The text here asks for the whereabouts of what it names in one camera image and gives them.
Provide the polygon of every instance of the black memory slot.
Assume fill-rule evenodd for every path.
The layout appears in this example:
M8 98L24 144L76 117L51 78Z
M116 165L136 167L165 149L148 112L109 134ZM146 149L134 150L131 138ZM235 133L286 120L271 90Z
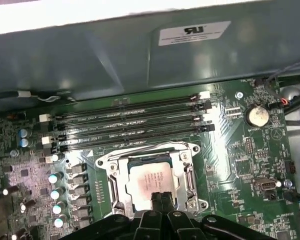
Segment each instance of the black memory slot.
M70 120L73 118L81 118L81 117L88 117L91 115L99 115L99 114L112 114L121 111L129 111L135 110L140 108L152 108L152 107L166 107L169 105L179 105L179 104L186 104L191 103L191 97L180 97L180 98L173 98L173 99L166 99L166 100L159 100L159 101L152 101L152 102L140 102L135 104L129 105L120 105L120 106L113 106L108 108L102 108L97 110L90 110L90 111L82 111L76 113L65 113L62 115L57 115L56 117L61 117L63 120Z
M82 137L95 137L98 135L98 137L102 137L101 135L107 134L107 135L114 135L114 134L122 134L127 131L149 131L153 129L159 129L163 127L171 127L174 125L179 125L179 124L185 124L193 121L193 116L187 116L183 118L173 118L171 121L165 121L162 122L151 122L143 125L127 125L127 126L122 126L122 127L116 127L113 129L100 129L97 131L90 131L90 132L84 132L84 133L74 133L74 134L66 134L64 137L65 140L77 140L81 139Z
M81 149L86 149L86 148L92 148L92 147L102 147L102 146L109 146L109 145L118 145L118 144L131 144L131 141L146 141L150 140L153 138L158 138L158 137L167 137L167 136L172 136L172 135L179 135L179 134L191 134L191 133L201 133L204 132L204 126L189 126L187 128L182 128L178 129L175 131L165 131L165 132L154 132L149 134L146 137L140 138L139 136L137 137L126 137L122 140L108 140L108 141L93 141L93 142L87 142L87 143L82 143L82 144L74 144L74 145L68 145L68 146L61 146L60 152L67 152L67 151L72 151L72 150L81 150Z
M170 109L166 111L155 111L155 112L142 112L137 114L131 114L131 115L118 115L113 117L106 117L104 115L102 116L94 116L97 118L97 120L88 120L88 121L81 121L81 122L71 122L71 123L62 123L57 124L56 128L60 131L63 130L70 130L75 128L81 128L82 126L86 126L87 124L102 124L107 123L107 125L111 125L112 123L110 121L133 121L133 120L144 120L148 118L155 118L155 117L161 117L164 115L172 115L172 114L178 114L178 115L186 115L193 113L193 110L189 106L184 106L182 108L177 109Z

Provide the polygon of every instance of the white label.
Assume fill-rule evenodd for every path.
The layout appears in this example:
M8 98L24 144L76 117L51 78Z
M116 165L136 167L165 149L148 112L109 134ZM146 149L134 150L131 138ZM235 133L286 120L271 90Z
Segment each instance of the white label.
M160 30L159 46L218 39L231 21L179 26Z

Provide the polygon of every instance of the wire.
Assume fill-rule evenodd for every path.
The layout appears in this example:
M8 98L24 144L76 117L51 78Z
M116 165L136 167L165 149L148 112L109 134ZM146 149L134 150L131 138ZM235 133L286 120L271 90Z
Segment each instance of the wire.
M284 115L288 115L296 110L300 109L300 96L295 98L292 104L284 108Z
M272 96L274 96L275 98L279 99L283 105L285 105L285 103L287 102L287 104L289 104L288 100L286 100L285 98L283 98L282 96L280 96L278 93L276 93L274 90L272 90L270 88L270 82L275 79L276 77L278 77L279 75L285 73L286 71L289 71L290 69L293 69L297 66L300 66L300 61L295 62L289 66L286 66L282 69L280 69L279 71L276 71L275 73L271 74L266 80L265 80L265 84L264 84L264 89Z

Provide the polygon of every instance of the integrated circuit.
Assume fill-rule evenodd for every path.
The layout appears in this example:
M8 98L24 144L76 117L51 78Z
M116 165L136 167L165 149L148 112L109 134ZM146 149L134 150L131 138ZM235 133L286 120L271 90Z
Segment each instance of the integrated circuit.
M129 179L127 192L137 211L149 209L152 193L171 192L174 199L175 185L168 162L134 166L130 169Z
M291 240L290 234L288 231L279 231L276 233L276 238L278 240Z
M20 171L20 173L21 173L21 177L27 177L27 176L29 176L29 171L28 171L28 169L22 169L22 170Z

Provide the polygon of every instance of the blue capacitor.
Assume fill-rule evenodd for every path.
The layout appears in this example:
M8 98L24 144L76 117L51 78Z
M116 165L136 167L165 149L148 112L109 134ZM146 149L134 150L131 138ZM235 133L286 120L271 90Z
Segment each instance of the blue capacitor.
M19 142L20 147L22 148L27 148L30 147L32 145L32 141L28 140L26 138L22 138Z
M20 138L26 138L28 137L29 133L28 133L28 130L27 129L20 129L19 130L19 137Z

